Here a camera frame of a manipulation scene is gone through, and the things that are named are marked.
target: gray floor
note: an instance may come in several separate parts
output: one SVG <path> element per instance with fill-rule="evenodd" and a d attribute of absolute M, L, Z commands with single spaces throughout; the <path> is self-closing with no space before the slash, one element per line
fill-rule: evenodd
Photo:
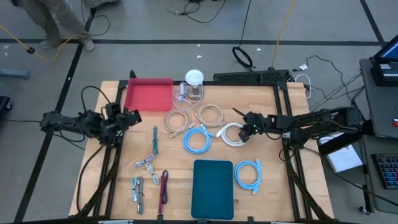
<path fill-rule="evenodd" d="M 73 11 L 81 19 L 79 0 L 69 0 Z M 122 0 L 118 5 L 101 7 L 96 15 L 107 15 L 111 21 L 109 32 L 95 39 L 109 40 L 239 40 L 248 0 L 228 0 L 219 16 L 209 24 L 198 24 L 183 16 L 165 11 L 173 4 L 183 7 L 184 0 Z M 394 21 L 398 19 L 395 0 L 366 0 L 376 24 L 384 38 L 390 40 L 398 32 Z M 244 35 L 245 40 L 276 40 L 289 0 L 253 0 Z M 221 2 L 205 0 L 194 15 L 199 19 L 210 18 Z M 0 21 L 22 39 L 38 42 L 44 33 L 24 13 L 12 7 L 9 1 L 0 0 Z M 90 32 L 106 29 L 106 21 L 93 21 Z M 69 34 L 60 29 L 64 38 Z M 77 44 L 67 44 L 55 63 L 44 62 L 25 53 L 17 44 L 4 41 L 9 37 L 0 32 L 0 67 L 26 69 L 29 80 L 0 78 L 0 95 L 12 98 L 14 108 L 7 115 L 12 119 L 40 119 L 43 112 L 51 111 L 67 77 Z M 366 41 L 377 42 L 376 36 L 359 0 L 296 0 L 295 8 L 286 25 L 282 40 Z M 37 44 L 30 44 L 37 49 Z M 196 68 L 211 80 L 214 73 L 240 72 L 244 69 L 236 62 L 229 44 L 97 44 L 94 52 L 84 52 L 78 62 L 62 113 L 75 115 L 81 111 L 80 90 L 86 85 L 99 86 L 103 80 L 127 79 L 130 69 L 139 77 L 172 77 L 182 80 L 187 70 Z M 265 70 L 272 60 L 273 45 L 243 45 L 258 70 Z M 275 63 L 276 68 L 297 68 L 312 55 L 334 61 L 348 81 L 359 73 L 358 60 L 374 55 L 378 46 L 317 46 L 281 45 Z M 42 52 L 53 57 L 55 49 Z M 341 85 L 340 75 L 330 64 L 318 59 L 309 61 L 307 74 L 313 86 L 325 93 Z M 359 78 L 351 85 L 354 90 L 363 85 Z M 94 108 L 97 92 L 86 93 L 86 104 Z M 323 95 L 314 90 L 310 106 Z M 367 117 L 368 106 L 362 93 L 357 99 Z M 325 103 L 321 108 L 348 106 L 346 96 Z M 0 129 L 0 223 L 12 222 L 32 168 L 40 151 L 44 134 L 37 124 L 7 123 Z M 52 139 L 36 188 L 25 215 L 25 221 L 63 218 L 68 215 L 75 189 L 83 152 L 57 137 Z M 357 208 L 364 204 L 360 190 L 326 174 L 328 189 L 336 218 L 347 222 L 375 223 L 376 220 L 394 223 L 396 217 L 376 212 L 362 215 Z"/>

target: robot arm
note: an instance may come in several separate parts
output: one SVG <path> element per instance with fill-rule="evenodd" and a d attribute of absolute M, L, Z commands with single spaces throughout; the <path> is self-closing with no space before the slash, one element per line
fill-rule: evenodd
<path fill-rule="evenodd" d="M 69 131 L 83 134 L 88 138 L 96 138 L 100 144 L 114 146 L 118 143 L 118 136 L 126 131 L 130 126 L 141 122 L 141 116 L 138 110 L 121 112 L 121 107 L 117 103 L 108 103 L 105 105 L 106 116 L 88 110 L 85 113 L 79 113 L 75 118 L 62 116 L 57 112 L 48 112 L 43 114 L 40 123 L 41 130 L 51 131 Z"/>
<path fill-rule="evenodd" d="M 352 134 L 362 127 L 361 112 L 356 108 L 324 109 L 293 117 L 268 115 L 266 118 L 260 113 L 250 111 L 243 114 L 234 110 L 243 116 L 245 122 L 239 133 L 243 142 L 248 141 L 253 134 L 273 133 L 289 139 L 290 146 L 295 149 L 303 149 L 310 138 L 337 131 Z"/>

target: red lanyard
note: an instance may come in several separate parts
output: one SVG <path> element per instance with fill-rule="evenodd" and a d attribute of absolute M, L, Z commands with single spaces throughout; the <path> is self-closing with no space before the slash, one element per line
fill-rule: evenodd
<path fill-rule="evenodd" d="M 163 214 L 163 206 L 167 203 L 167 180 L 169 179 L 169 172 L 164 170 L 160 177 L 160 197 L 159 197 L 159 214 Z"/>

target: red tray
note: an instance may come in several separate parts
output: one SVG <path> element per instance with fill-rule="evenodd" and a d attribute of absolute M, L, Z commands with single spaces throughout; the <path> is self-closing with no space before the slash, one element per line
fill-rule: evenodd
<path fill-rule="evenodd" d="M 125 105 L 130 111 L 169 111 L 172 96 L 171 78 L 130 78 Z"/>

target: teal notebook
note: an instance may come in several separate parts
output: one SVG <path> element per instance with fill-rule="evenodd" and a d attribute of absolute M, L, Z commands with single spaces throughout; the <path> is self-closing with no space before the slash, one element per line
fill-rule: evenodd
<path fill-rule="evenodd" d="M 232 162 L 195 160 L 191 215 L 193 218 L 234 218 Z"/>

